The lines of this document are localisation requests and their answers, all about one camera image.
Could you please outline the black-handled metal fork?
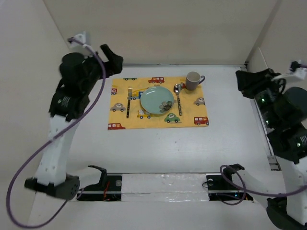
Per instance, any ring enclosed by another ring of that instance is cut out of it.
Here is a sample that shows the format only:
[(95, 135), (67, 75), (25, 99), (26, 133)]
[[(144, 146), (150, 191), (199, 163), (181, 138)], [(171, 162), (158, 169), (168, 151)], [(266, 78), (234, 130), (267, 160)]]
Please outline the black-handled metal fork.
[(132, 92), (133, 92), (133, 88), (128, 87), (128, 104), (127, 104), (126, 118), (129, 118), (129, 115), (130, 115), (130, 101), (132, 100)]

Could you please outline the lavender ceramic mug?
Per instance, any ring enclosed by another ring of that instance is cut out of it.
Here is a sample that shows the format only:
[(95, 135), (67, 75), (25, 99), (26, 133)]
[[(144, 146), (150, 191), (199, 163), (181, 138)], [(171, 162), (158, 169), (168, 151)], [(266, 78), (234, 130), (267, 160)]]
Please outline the lavender ceramic mug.
[(189, 91), (194, 91), (196, 90), (196, 88), (203, 83), (205, 80), (205, 76), (204, 75), (200, 75), (197, 72), (189, 72), (186, 76), (186, 82), (185, 82), (185, 86), (186, 89)]

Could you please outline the green ceramic plate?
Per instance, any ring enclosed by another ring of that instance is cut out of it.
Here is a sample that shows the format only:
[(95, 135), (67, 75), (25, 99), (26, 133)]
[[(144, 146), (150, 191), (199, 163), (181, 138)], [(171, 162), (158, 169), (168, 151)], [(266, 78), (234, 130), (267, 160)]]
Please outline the green ceramic plate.
[(156, 86), (145, 90), (140, 97), (140, 102), (145, 111), (162, 115), (173, 107), (174, 96), (167, 88)]

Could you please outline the yellow car-print cloth placemat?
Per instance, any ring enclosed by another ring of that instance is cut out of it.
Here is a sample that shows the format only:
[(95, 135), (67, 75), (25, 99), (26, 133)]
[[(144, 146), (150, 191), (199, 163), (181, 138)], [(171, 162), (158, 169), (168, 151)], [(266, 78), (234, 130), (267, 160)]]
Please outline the yellow car-print cloth placemat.
[[(209, 118), (202, 86), (188, 91), (185, 77), (156, 76), (148, 78), (124, 77), (113, 79), (108, 130), (142, 129), (142, 128), (174, 128), (174, 127), (207, 127)], [(177, 96), (174, 85), (181, 85), (179, 94), (182, 116), (179, 115)], [(154, 115), (145, 111), (140, 102), (142, 93), (151, 87), (161, 86), (170, 90), (174, 96), (173, 107), (162, 115)], [(130, 101), (130, 115), (126, 118), (128, 104), (128, 87), (133, 88)]]

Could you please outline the silver metal spoon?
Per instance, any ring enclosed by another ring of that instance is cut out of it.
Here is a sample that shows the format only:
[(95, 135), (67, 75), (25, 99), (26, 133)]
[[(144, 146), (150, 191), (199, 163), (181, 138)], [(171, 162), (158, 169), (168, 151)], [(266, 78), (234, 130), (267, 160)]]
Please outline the silver metal spoon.
[(174, 90), (174, 93), (177, 96), (177, 105), (178, 105), (179, 115), (182, 116), (181, 101), (180, 101), (180, 96), (179, 96), (179, 94), (181, 92), (181, 85), (180, 84), (175, 84), (173, 90)]

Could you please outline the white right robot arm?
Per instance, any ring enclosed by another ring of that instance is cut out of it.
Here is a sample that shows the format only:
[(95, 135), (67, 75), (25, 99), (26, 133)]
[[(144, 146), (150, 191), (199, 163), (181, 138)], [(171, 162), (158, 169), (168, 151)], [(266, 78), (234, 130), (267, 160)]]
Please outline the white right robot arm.
[(270, 68), (236, 72), (238, 90), (256, 101), (270, 130), (267, 138), (281, 168), (285, 192), (271, 193), (239, 164), (220, 167), (223, 186), (252, 195), (281, 230), (307, 227), (307, 130), (302, 125), (307, 117), (307, 92), (300, 87), (286, 87), (290, 78), (304, 79), (306, 75), (306, 65), (297, 61), (285, 74)]

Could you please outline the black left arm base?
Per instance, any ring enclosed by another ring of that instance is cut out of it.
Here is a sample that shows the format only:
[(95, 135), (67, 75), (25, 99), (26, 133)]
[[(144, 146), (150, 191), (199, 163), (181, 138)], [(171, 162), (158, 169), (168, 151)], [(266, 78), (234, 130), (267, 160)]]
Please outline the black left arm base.
[(107, 174), (106, 169), (89, 165), (81, 171), (78, 201), (121, 201), (122, 174)]

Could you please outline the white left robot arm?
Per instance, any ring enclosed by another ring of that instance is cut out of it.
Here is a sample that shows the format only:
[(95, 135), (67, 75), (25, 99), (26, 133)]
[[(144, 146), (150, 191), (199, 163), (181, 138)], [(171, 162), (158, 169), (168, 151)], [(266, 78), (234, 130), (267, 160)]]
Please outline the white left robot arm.
[(97, 81), (105, 81), (123, 69), (123, 57), (106, 44), (100, 46), (107, 58), (107, 62), (102, 61), (90, 46), (86, 31), (69, 38), (68, 42), (72, 52), (62, 58), (61, 79), (49, 108), (49, 142), (34, 176), (24, 183), (27, 189), (65, 201), (74, 199), (80, 190), (90, 185), (102, 190), (107, 184), (104, 168), (89, 165), (68, 174), (66, 166), (76, 129), (97, 103), (97, 100), (90, 103), (90, 92)]

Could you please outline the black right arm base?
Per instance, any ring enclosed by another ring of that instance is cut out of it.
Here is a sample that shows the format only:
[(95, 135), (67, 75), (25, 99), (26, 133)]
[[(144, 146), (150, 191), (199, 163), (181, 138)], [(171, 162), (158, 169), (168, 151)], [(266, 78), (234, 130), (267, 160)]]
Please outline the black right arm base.
[(253, 198), (242, 190), (230, 184), (224, 178), (235, 183), (232, 176), (245, 168), (240, 164), (222, 165), (219, 173), (210, 173), (202, 187), (207, 189), (210, 201), (220, 201), (229, 206), (235, 206), (243, 201), (253, 201)]

